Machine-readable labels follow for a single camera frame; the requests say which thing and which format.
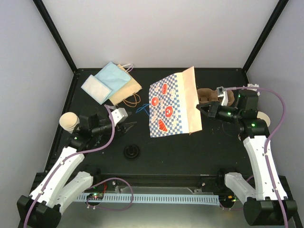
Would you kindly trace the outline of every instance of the perforated metal strip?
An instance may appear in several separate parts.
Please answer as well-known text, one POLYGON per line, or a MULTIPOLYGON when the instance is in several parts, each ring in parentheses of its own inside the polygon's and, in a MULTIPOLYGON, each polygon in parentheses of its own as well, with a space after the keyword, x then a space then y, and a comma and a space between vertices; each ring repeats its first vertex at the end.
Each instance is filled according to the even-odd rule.
MULTIPOLYGON (((86 202, 89 193, 83 193, 74 202, 86 202)), ((93 199, 89 202, 128 203, 131 194, 106 193, 102 200, 93 199)), ((159 195, 159 194, 134 194, 133 203, 170 203, 170 204, 205 204, 219 206, 219 196, 213 195, 159 195)))

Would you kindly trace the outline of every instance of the stack of cups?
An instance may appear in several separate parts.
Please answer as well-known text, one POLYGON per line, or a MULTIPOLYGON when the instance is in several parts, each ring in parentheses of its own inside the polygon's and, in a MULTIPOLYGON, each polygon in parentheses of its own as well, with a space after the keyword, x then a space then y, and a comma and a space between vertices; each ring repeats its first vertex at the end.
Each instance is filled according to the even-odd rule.
POLYGON ((79 124, 79 118, 75 113, 64 113, 59 119, 60 126, 69 133, 79 124))

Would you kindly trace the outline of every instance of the blue and white checkered pattern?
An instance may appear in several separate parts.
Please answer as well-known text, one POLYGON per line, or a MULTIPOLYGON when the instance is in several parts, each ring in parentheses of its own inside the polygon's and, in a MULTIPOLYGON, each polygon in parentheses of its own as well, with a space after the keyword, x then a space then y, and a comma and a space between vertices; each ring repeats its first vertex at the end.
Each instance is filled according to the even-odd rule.
POLYGON ((182 122, 181 122, 181 110, 180 110, 180 101, 179 101, 179 88, 177 84, 177 75, 170 75, 150 86, 149 89, 149 108, 150 108, 150 118, 149 118, 149 126, 150 126, 150 137, 163 137, 174 134, 182 134, 182 122), (162 86, 164 84, 168 85, 167 93, 162 94, 162 86), (171 99, 171 90, 175 90, 175 97, 171 99), (154 107, 151 105, 151 100, 153 97, 158 97, 159 104, 154 107), (163 110, 161 111, 161 101, 163 101, 163 110), (165 116, 165 108, 167 106, 172 106, 173 115, 171 117, 165 116), (154 112, 157 111, 157 118, 152 123, 152 118, 154 116, 154 112), (165 123, 168 131, 164 132, 159 129, 158 121, 162 119, 165 123))

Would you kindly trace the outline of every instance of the black frame post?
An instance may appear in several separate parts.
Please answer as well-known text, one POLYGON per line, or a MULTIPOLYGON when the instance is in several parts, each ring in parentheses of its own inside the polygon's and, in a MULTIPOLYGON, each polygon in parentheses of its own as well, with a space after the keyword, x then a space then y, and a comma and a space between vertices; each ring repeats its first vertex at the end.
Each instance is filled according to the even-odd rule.
POLYGON ((269 33, 271 32, 272 28, 276 24, 276 21, 280 17, 281 13, 283 12, 286 4, 288 3, 289 0, 279 0, 277 3, 274 11, 272 12, 268 22, 266 23, 260 37, 258 38, 255 46, 253 47, 245 65, 243 66, 243 71, 247 73, 249 70, 250 66, 252 65, 253 61, 257 57, 257 54, 259 53, 261 47, 263 46, 265 40, 267 39, 269 33))
POLYGON ((76 73, 77 71, 77 67, 74 63, 74 61, 72 60, 72 57, 70 55, 70 53, 68 52, 51 16, 49 15, 47 8, 45 7, 45 5, 43 4, 42 0, 33 0, 33 2, 35 3, 37 9, 39 10, 39 13, 41 14, 44 22, 46 23, 48 29, 50 30, 50 32, 52 33, 58 47, 60 48, 63 56, 66 58, 67 63, 69 64, 71 70, 73 71, 73 73, 76 73))

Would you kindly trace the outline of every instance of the black round object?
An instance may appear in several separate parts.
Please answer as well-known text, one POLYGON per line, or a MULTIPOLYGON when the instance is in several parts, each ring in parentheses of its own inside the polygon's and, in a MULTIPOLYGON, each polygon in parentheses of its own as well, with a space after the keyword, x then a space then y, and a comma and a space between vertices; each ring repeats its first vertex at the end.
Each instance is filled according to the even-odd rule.
POLYGON ((126 146, 123 151, 124 156, 128 160, 135 160, 140 155, 140 150, 136 145, 126 146))

